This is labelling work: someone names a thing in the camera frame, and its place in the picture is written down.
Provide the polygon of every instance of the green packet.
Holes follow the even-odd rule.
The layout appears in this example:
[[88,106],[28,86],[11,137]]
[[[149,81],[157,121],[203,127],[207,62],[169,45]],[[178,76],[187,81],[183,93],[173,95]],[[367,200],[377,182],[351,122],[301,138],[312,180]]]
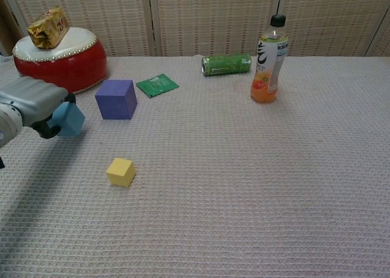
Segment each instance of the green packet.
[[179,87],[166,74],[159,74],[151,79],[138,82],[136,85],[150,98]]

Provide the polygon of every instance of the light blue block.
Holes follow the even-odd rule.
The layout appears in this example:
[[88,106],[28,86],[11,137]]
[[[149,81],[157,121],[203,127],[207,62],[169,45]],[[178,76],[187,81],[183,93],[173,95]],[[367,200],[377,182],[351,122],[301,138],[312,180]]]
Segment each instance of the light blue block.
[[74,103],[64,102],[53,113],[48,121],[49,127],[60,126],[59,137],[75,137],[81,132],[85,116]]

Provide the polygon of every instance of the gold foil bag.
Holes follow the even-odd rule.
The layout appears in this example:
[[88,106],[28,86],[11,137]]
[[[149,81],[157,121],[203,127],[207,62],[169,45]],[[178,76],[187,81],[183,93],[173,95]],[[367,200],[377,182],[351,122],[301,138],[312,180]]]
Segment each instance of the gold foil bag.
[[45,49],[55,48],[68,30],[68,20],[60,7],[47,10],[27,28],[32,43]]

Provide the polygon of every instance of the blue cube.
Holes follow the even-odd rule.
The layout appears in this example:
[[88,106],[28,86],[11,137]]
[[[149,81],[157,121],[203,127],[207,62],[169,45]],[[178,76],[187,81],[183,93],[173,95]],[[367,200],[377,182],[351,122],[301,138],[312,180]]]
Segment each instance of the blue cube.
[[59,137],[75,137],[81,132],[85,116],[75,103],[64,102],[53,112],[49,127],[60,126]]
[[132,80],[104,80],[95,98],[103,119],[131,119],[137,107]]

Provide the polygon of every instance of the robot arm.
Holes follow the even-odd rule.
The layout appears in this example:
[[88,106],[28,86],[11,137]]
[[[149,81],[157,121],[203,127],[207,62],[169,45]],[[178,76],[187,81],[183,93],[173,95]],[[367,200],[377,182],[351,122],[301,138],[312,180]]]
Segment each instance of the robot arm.
[[[0,89],[0,149],[14,139],[23,126],[36,130],[42,138],[52,138],[60,126],[49,127],[47,121],[63,102],[76,103],[65,88],[31,77],[20,77]],[[0,168],[4,165],[0,159]]]

